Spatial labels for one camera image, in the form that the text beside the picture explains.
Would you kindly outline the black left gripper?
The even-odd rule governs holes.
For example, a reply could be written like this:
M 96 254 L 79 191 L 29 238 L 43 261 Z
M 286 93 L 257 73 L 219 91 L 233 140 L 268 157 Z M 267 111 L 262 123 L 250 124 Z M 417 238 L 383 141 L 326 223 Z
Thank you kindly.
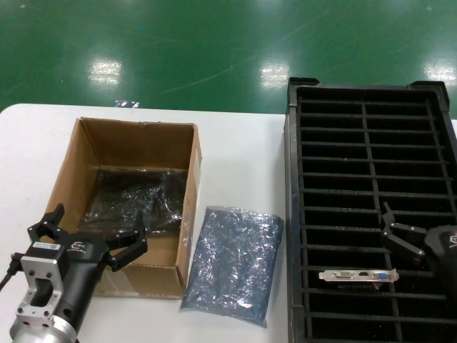
M 109 246 L 101 236 L 89 234 L 68 234 L 59 227 L 64 217 L 64 205 L 58 203 L 55 210 L 43 215 L 40 222 L 28 228 L 32 243 L 40 242 L 42 237 L 61 243 L 66 247 L 69 268 L 63 280 L 64 291 L 54 314 L 69 324 L 82 324 L 91 302 L 94 290 L 100 282 L 107 265 L 117 272 L 147 253 L 146 227 L 144 215 L 138 211 L 133 229 L 109 237 Z

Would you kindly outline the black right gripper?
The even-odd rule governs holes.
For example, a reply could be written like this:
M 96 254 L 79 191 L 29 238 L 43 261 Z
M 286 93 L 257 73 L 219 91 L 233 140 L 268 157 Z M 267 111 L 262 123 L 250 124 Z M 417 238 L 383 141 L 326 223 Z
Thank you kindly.
M 429 229 L 402 224 L 396 221 L 387 202 L 381 216 L 381 245 L 402 259 L 420 266 L 425 258 L 422 249 L 404 239 L 424 239 L 427 262 L 443 286 L 456 286 L 456 226 L 439 226 Z

